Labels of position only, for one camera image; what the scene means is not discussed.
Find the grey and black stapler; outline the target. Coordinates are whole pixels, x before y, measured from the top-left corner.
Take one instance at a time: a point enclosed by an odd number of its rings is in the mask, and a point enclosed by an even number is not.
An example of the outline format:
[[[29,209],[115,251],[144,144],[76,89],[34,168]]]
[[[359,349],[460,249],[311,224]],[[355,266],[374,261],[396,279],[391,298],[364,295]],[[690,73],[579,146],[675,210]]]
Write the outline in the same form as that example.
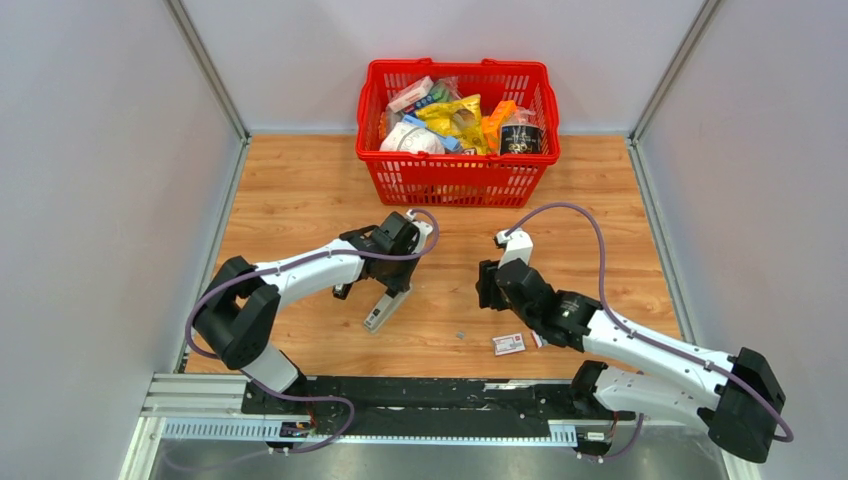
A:
[[[376,334],[387,320],[398,310],[408,295],[413,291],[413,286],[405,291],[387,288],[380,300],[371,309],[363,322],[364,328],[372,334]]]

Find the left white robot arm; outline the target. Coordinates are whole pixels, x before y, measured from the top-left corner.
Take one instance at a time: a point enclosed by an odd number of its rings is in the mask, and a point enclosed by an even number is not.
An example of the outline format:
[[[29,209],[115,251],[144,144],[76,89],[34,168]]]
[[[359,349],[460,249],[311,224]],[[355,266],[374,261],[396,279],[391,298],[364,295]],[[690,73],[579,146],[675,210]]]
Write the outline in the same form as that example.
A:
[[[306,389],[298,381],[298,367],[270,339],[277,314],[322,290],[344,300],[355,283],[373,279],[385,292],[363,326],[376,333],[411,293],[419,259],[438,238],[435,217],[415,208],[282,260],[251,264],[242,256],[232,257],[192,308],[186,342],[199,355],[219,359],[265,389],[279,413],[294,414],[304,405]]]

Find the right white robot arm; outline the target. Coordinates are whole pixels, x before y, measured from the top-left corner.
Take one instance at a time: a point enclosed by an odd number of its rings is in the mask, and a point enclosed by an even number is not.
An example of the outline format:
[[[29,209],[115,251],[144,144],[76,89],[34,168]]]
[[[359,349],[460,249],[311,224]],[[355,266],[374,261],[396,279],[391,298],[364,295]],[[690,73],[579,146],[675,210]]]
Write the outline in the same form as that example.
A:
[[[670,338],[554,289],[521,259],[481,261],[475,288],[481,308],[510,310],[548,344],[596,355],[571,382],[570,402],[583,418],[607,409],[671,420],[757,464],[774,442],[790,439],[778,422],[786,395],[756,350],[730,354]]]

